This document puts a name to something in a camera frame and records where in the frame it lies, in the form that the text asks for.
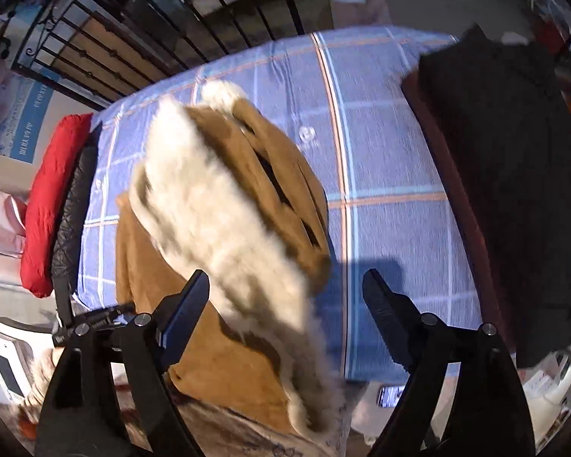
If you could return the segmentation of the black iron bed frame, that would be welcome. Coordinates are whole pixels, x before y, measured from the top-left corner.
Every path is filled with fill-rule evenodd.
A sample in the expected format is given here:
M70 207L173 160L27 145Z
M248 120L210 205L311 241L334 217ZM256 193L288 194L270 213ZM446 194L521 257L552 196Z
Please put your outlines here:
M45 0L12 68L92 109L316 29L322 0Z

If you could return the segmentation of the black quilted jacket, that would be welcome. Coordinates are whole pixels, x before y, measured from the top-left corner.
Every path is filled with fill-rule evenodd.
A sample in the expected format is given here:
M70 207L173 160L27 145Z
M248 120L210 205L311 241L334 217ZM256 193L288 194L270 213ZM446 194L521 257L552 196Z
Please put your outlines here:
M77 291L81 240L91 185L97 169L101 128L91 132L78 154L71 174L61 214L57 219L51 257L51 280L57 317L62 328L74 323L71 298Z

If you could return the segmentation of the blue plaid bed sheet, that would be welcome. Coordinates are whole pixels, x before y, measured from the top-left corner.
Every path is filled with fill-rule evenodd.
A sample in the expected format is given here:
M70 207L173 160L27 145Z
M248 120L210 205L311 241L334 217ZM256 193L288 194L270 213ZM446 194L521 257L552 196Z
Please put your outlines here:
M116 198L144 153L158 99L195 104L209 80L231 81L291 138L325 189L333 265L316 310L333 362L349 380L403 384L406 372L363 300L365 271L378 270L445 323L472 329L482 321L450 201L400 87L421 56L453 42L395 26L316 32L184 71L97 113L76 300L90 310L116 301Z

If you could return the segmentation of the brown suede fur-lined jacket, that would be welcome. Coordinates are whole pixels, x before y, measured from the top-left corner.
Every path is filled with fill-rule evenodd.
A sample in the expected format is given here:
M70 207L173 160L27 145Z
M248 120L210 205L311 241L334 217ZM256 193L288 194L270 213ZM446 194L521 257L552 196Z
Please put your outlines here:
M185 396L329 441L342 391L313 300L331 271L328 205L297 147L229 81L163 97L118 197L116 295L140 313L196 270L209 301L168 377Z

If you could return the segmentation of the black dark coat pile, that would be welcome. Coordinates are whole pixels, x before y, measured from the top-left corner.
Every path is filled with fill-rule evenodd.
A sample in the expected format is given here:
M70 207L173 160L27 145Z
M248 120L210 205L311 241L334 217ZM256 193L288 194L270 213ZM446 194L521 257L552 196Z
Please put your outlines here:
M571 345L571 114L552 58L469 28L402 92L461 233L486 321L522 368Z

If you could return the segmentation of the blue white wall poster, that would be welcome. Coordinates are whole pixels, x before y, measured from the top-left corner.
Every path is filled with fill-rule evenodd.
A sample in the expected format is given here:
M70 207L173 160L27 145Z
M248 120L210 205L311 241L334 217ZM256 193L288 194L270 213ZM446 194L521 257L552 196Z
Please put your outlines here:
M0 57L0 155L33 163L53 90L22 77Z

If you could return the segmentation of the smartphone on floor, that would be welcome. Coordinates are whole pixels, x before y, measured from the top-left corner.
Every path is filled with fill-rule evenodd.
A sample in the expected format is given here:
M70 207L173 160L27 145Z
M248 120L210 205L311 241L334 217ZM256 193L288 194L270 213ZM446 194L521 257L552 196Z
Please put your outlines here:
M382 409L393 409L397 406L404 389L404 386L381 385L377 392L377 406Z

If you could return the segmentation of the white device with screen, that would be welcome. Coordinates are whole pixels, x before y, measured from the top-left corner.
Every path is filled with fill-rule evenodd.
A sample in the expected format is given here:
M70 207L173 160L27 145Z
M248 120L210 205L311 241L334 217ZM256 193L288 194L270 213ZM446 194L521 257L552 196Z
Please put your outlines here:
M0 317L0 387L11 403L22 402L33 384L33 363L53 348L52 327Z

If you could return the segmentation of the red puffer jacket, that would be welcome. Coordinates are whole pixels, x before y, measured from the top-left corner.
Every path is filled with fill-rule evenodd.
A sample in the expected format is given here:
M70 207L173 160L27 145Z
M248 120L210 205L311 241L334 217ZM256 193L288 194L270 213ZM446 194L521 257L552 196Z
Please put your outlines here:
M56 220L76 159L90 133L92 118L91 113L85 113L65 116L59 121L33 179L24 221L26 242L20 279L22 287L37 298L46 298L52 292L49 265Z

